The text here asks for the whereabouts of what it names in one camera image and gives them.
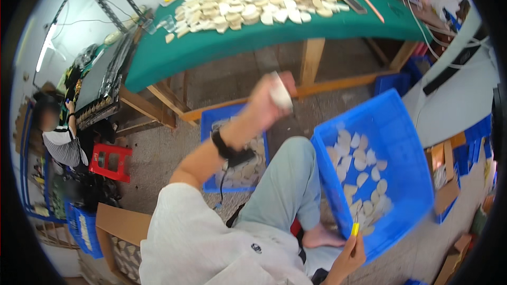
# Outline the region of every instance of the wrist strap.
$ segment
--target wrist strap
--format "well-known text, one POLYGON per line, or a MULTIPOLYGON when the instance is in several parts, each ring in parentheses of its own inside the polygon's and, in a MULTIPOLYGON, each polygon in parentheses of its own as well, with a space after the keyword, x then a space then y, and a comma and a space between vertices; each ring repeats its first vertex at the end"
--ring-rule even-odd
POLYGON ((212 142, 215 144, 219 151, 219 155, 228 160, 235 157, 238 153, 231 147, 228 147, 222 137, 220 136, 220 130, 213 132, 212 134, 212 142))

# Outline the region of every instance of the fluorescent light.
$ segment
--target fluorescent light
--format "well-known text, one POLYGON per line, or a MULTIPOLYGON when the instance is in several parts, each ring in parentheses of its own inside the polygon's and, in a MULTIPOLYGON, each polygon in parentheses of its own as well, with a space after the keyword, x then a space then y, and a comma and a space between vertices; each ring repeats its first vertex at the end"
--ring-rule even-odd
POLYGON ((37 61, 37 67, 35 71, 38 73, 41 70, 42 60, 44 59, 44 55, 46 55, 46 51, 50 46, 52 46, 51 38, 56 31, 56 23, 53 23, 49 28, 48 34, 46 35, 46 39, 44 40, 44 45, 42 46, 41 55, 39 55, 39 60, 37 61))

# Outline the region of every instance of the bare foot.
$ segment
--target bare foot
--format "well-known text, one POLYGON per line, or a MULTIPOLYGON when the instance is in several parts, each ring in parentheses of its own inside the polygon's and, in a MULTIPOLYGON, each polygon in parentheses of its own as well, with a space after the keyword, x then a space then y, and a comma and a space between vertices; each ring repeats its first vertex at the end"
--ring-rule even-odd
POLYGON ((336 232, 326 230, 320 222, 313 229, 305 231, 303 235, 303 246, 306 248, 316 248, 323 245, 339 248, 344 246, 345 242, 336 232))

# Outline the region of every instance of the concrete floor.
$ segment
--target concrete floor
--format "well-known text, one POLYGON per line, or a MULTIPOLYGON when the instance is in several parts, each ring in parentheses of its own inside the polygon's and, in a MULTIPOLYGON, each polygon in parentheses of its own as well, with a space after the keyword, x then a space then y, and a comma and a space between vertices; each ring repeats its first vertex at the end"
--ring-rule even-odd
MULTIPOLYGON (((362 40, 347 41, 326 42, 317 81, 378 70, 377 62, 362 40), (347 41, 347 47, 353 46, 353 49, 345 49, 347 41)), ((274 47, 238 54, 190 70, 189 106, 197 108, 246 97, 262 73, 272 70, 291 70, 297 80, 301 46, 301 43, 284 44, 279 49, 274 47)), ((290 136, 311 137, 316 125, 371 98, 372 89, 372 86, 361 86, 325 92, 295 102, 294 115, 276 123, 268 131, 270 155, 273 156, 290 136)), ((120 184, 123 194, 121 205, 128 210, 152 213, 160 189, 168 184, 181 160, 199 145, 200 128, 191 127, 178 119, 176 130, 165 127, 146 130, 128 136, 126 142, 133 148, 133 156, 130 161, 131 181, 120 184)), ((449 247, 461 233, 468 231, 473 214, 486 193, 484 182, 482 154, 471 173, 461 179, 461 195, 442 225, 433 222, 433 214, 428 215, 398 244, 374 262, 358 269, 343 284, 397 285, 409 278, 431 283, 449 247)), ((203 196, 211 207, 219 201, 219 194, 203 196)), ((249 197, 250 193, 226 194, 218 214, 224 220, 230 218, 237 206, 249 197)), ((322 221, 333 225, 325 199, 321 212, 322 221)))

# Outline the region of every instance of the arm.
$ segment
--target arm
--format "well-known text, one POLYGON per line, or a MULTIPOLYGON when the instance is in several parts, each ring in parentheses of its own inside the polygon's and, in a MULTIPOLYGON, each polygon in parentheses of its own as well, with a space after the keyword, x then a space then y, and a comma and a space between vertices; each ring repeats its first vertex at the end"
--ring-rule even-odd
POLYGON ((348 275, 366 262, 362 232, 355 237, 351 235, 336 258, 326 280, 321 285, 340 285, 348 275))
MULTIPOLYGON (((283 84, 291 95, 295 94, 295 82, 290 72, 280 74, 283 84)), ((280 110, 271 100, 269 91, 272 77, 265 75, 253 90, 250 102, 243 111, 220 129, 220 136, 227 146, 239 151, 244 144, 268 129, 289 111, 280 110)), ((188 155, 174 171, 169 183, 187 183, 197 189, 224 163, 211 141, 206 140, 188 155)))
MULTIPOLYGON (((65 103, 65 106, 67 107, 69 114, 76 112, 76 109, 74 107, 74 102, 65 103)), ((69 127, 69 129, 71 129, 74 136, 76 136, 78 134, 78 127, 76 126, 76 116, 75 115, 72 115, 69 117, 68 127, 69 127)))

